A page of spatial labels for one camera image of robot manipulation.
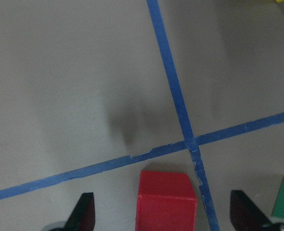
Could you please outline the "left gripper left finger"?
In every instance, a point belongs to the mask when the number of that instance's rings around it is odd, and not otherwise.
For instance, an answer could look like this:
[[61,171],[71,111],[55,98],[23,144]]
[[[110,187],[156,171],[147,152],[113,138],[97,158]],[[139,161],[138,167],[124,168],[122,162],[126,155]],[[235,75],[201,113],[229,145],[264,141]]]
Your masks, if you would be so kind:
[[47,225],[43,231],[93,231],[94,230],[94,194],[83,193],[66,222]]

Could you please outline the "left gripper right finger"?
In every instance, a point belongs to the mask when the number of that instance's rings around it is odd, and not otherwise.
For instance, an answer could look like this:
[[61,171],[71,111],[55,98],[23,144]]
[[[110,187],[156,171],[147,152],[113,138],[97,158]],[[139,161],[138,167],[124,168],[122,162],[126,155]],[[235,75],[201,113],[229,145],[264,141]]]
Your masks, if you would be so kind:
[[284,221],[272,221],[242,190],[230,193],[230,221],[236,231],[284,231]]

